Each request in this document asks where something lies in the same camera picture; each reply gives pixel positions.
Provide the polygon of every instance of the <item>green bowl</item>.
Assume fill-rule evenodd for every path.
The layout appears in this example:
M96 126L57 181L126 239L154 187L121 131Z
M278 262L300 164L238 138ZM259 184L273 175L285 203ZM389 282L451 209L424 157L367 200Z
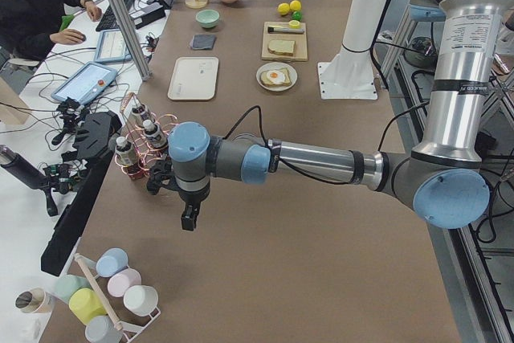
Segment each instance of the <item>green bowl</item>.
M201 10L196 14L196 21L203 28L212 28L218 24L219 12L215 10Z

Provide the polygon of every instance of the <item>wooden cutting board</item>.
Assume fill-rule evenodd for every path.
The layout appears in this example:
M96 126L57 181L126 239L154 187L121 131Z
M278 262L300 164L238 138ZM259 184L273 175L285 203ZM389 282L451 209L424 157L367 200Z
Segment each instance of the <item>wooden cutting board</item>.
M307 25L300 23L300 28L305 30L304 34L268 34L267 28L269 26L274 27L286 27L289 28L288 22L264 22L263 30L263 51L261 58L264 60L285 60L285 61L298 61L306 62L308 60L307 55ZM295 41L295 53L293 56L287 55L276 55L272 54L267 50L267 45L271 40L294 40Z

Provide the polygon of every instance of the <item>white plate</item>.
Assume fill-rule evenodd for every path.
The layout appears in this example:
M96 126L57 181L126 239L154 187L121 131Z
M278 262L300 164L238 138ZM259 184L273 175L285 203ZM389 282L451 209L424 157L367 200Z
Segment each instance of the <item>white plate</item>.
M276 86L276 87L270 88L261 82L261 80L260 80L261 72L270 71L270 70L279 70L280 68L284 68L284 67L289 70L289 79L291 80L291 84L289 86ZM296 74L296 70L293 68L293 66L291 66L287 63L270 62L270 63L266 63L263 66L259 67L259 70L257 70L256 77L257 77L257 82L259 82L261 87L265 88L266 90L269 90L270 92L283 92L285 90L288 90L289 88L292 88L295 85L296 80L298 79L298 74Z

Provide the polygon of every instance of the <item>bottle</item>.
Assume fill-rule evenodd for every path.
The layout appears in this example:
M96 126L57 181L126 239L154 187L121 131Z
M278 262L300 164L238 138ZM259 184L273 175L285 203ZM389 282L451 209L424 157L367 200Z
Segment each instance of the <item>bottle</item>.
M143 127L145 128L145 137L152 148L161 150L168 146L168 139L159 124L153 123L151 120L145 120L143 121Z
M153 122L152 113L145 104L138 104L132 108L132 115L136 121L136 125L140 128L143 127L143 122L151 120Z
M142 170L139 166L139 157L132 142L125 137L118 137L116 139L116 155L129 177L140 177Z

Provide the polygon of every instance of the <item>bread slice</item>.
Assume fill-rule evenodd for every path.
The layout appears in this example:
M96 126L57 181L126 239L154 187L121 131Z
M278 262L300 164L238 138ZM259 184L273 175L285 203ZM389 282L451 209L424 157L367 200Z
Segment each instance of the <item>bread slice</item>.
M267 44L267 50L275 55L293 56L295 54L295 41L273 39Z
M275 71L280 71L284 74L285 80L280 84L274 84L267 78L267 72L269 70L263 71L260 73L260 81L268 88L281 88L283 86L291 85L291 78L289 77L289 70L286 67L275 69Z

